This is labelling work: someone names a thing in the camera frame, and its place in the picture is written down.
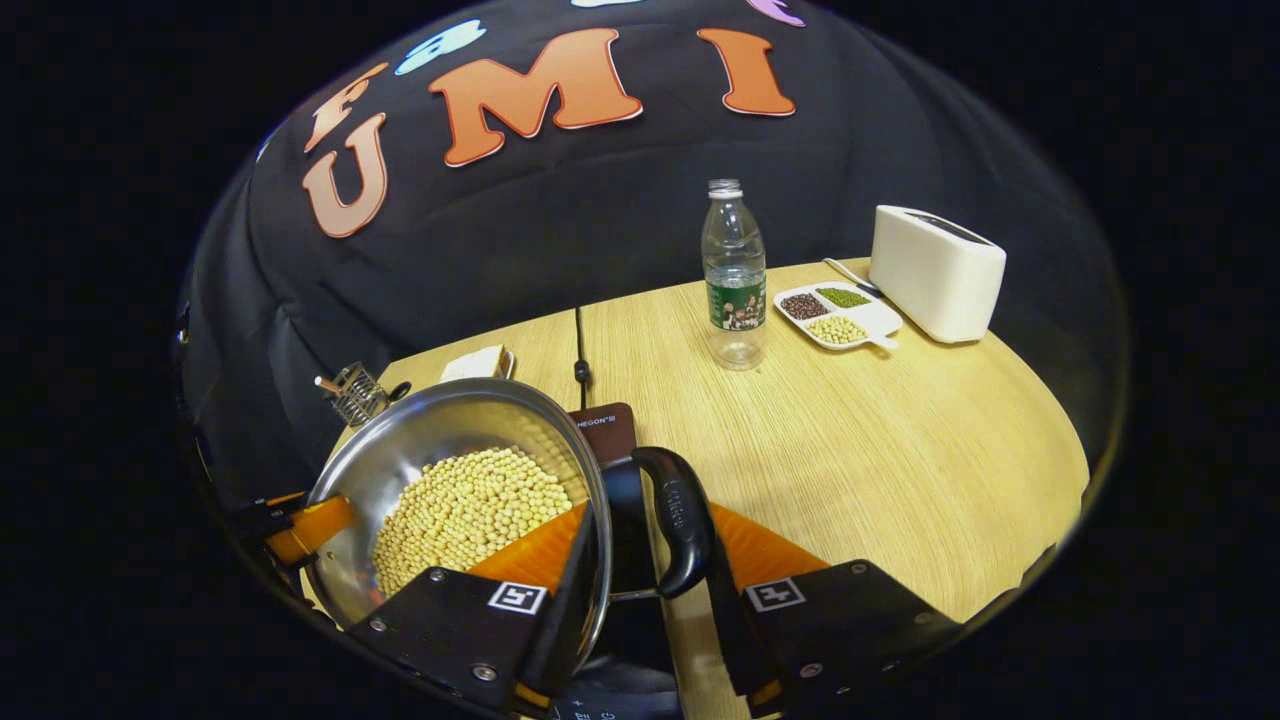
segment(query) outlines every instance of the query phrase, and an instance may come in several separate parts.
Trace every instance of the white tray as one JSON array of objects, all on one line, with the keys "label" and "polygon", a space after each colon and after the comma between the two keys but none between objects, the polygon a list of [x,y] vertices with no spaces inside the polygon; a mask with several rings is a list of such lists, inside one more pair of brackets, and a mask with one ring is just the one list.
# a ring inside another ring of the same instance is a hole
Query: white tray
[{"label": "white tray", "polygon": [[[831,287],[836,290],[847,290],[850,292],[856,292],[858,295],[861,295],[867,300],[870,300],[870,302],[865,305],[859,305],[858,307],[840,307],[835,302],[818,295],[815,291],[819,287]],[[783,300],[804,293],[813,295],[818,300],[818,302],[822,304],[823,307],[829,310],[829,313],[826,315],[818,315],[817,318],[797,320],[791,315],[788,315],[787,311],[782,309]],[[870,342],[872,337],[886,337],[896,333],[902,328],[902,316],[899,315],[896,310],[886,305],[879,299],[863,292],[861,290],[858,288],[858,286],[840,281],[806,284],[804,287],[796,287],[786,292],[780,292],[773,296],[773,306],[778,310],[778,313],[782,314],[783,318],[791,320],[791,323],[795,327],[800,328],[800,332],[809,336],[809,340],[817,342],[818,345],[826,347],[827,350],[849,350],[851,347],[858,347],[859,345]],[[836,345],[827,342],[824,340],[819,340],[818,336],[809,332],[809,325],[814,320],[820,320],[822,318],[829,318],[831,315],[840,315],[844,318],[849,318],[859,327],[861,327],[864,331],[867,331],[868,337],[863,340],[855,340],[854,342],[845,342],[841,345]]]}]

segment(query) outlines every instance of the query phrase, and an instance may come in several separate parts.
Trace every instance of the plastic bottle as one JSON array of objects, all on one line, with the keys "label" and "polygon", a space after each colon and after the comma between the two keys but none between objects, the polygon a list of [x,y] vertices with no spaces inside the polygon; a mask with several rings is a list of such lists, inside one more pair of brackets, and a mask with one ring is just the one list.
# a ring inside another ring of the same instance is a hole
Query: plastic bottle
[{"label": "plastic bottle", "polygon": [[710,181],[707,196],[703,272],[712,356],[731,370],[750,370],[764,356],[764,238],[736,179]]}]

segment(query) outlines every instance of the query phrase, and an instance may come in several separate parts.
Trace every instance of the pot handle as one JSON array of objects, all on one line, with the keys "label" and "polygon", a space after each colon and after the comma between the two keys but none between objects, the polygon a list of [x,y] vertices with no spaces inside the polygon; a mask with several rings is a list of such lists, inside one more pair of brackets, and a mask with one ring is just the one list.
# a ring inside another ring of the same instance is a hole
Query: pot handle
[{"label": "pot handle", "polygon": [[666,598],[684,594],[710,568],[716,550],[716,524],[698,474],[689,461],[662,447],[637,447],[631,460],[653,480],[653,506],[658,528],[671,550],[671,565],[658,582]]}]

